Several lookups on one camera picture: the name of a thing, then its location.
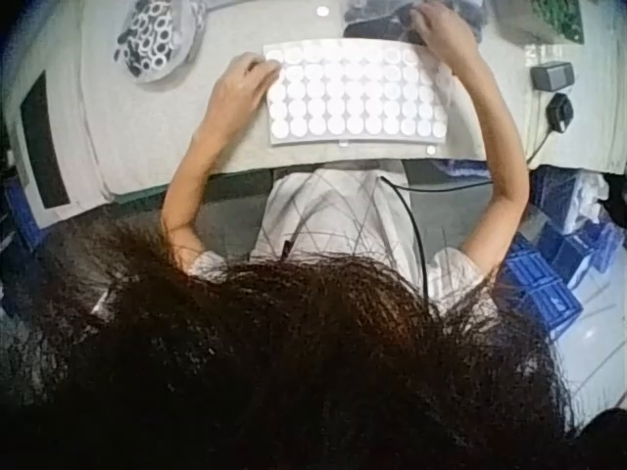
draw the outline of hand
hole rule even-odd
[[[462,77],[482,62],[468,24],[439,1],[427,0],[411,11],[413,26],[431,52]]]
[[[246,53],[233,59],[217,81],[197,137],[211,137],[222,146],[251,120],[269,87],[278,79],[281,65]]]

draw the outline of dark hair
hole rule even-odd
[[[93,266],[55,278],[38,360],[23,368],[39,385],[5,411],[0,459],[574,468],[547,332],[516,312],[477,311],[487,286],[439,312],[369,258],[233,263],[203,280],[178,270],[155,236],[118,229],[93,252],[98,283],[84,276]]]

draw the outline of white plastic bag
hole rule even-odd
[[[410,8],[422,0],[343,0],[344,37],[386,39],[424,45],[411,26]],[[483,0],[442,0],[458,12],[481,42],[481,31],[487,22]]]
[[[203,0],[136,0],[114,59],[137,83],[160,80],[195,59],[206,14]]]

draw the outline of person's left hand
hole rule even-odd
[[[233,59],[214,87],[197,137],[227,145],[248,124],[280,69],[278,62],[253,53]]]

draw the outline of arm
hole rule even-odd
[[[194,224],[217,157],[246,126],[278,78],[280,65],[255,54],[235,58],[217,81],[207,113],[168,188],[162,230],[182,270],[205,251]]]
[[[415,27],[464,85],[474,104],[494,182],[492,200],[461,249],[488,274],[505,258],[529,200],[529,173],[518,131],[472,31],[456,13],[429,1]]]

